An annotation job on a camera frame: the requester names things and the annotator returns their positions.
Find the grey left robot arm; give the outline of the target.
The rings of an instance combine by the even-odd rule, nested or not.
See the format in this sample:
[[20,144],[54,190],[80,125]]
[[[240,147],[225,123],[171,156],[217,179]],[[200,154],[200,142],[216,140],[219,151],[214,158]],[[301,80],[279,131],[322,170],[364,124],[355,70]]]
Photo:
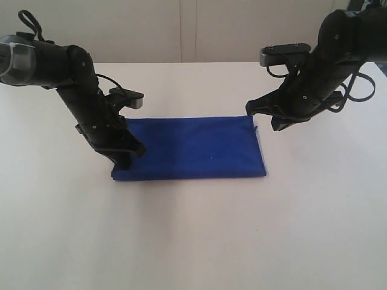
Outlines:
[[105,95],[93,60],[76,45],[61,47],[18,33],[1,38],[1,83],[55,89],[77,121],[76,130],[95,152],[121,169],[141,157],[146,148],[128,130],[122,108],[139,109],[144,95],[115,85]]

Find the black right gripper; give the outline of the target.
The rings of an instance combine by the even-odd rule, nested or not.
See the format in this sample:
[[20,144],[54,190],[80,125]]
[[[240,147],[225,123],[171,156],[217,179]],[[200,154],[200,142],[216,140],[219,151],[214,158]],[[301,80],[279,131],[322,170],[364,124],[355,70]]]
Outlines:
[[344,80],[344,69],[304,70],[294,77],[287,77],[277,90],[249,100],[246,113],[248,116],[273,116],[272,129],[282,131],[309,121],[322,111],[339,108],[344,99],[336,89]]

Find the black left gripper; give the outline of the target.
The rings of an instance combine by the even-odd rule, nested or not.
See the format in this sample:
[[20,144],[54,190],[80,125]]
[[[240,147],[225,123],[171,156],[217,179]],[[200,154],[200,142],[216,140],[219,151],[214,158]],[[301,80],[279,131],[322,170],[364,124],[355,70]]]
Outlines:
[[101,90],[74,91],[76,129],[97,153],[110,159],[119,169],[128,169],[132,165],[131,155],[142,157],[146,147],[130,133],[125,117],[105,97]]

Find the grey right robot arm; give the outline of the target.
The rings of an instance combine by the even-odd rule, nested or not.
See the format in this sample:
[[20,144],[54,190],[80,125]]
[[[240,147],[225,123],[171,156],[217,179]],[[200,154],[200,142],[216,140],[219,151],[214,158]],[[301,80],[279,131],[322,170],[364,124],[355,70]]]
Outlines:
[[273,130],[281,131],[323,111],[338,113],[348,100],[365,102],[373,95],[354,98],[350,91],[357,77],[374,83],[360,72],[367,62],[386,62],[386,7],[336,10],[320,26],[315,48],[290,43],[261,49],[261,66],[284,65],[288,72],[278,89],[248,101],[246,113],[271,116]]

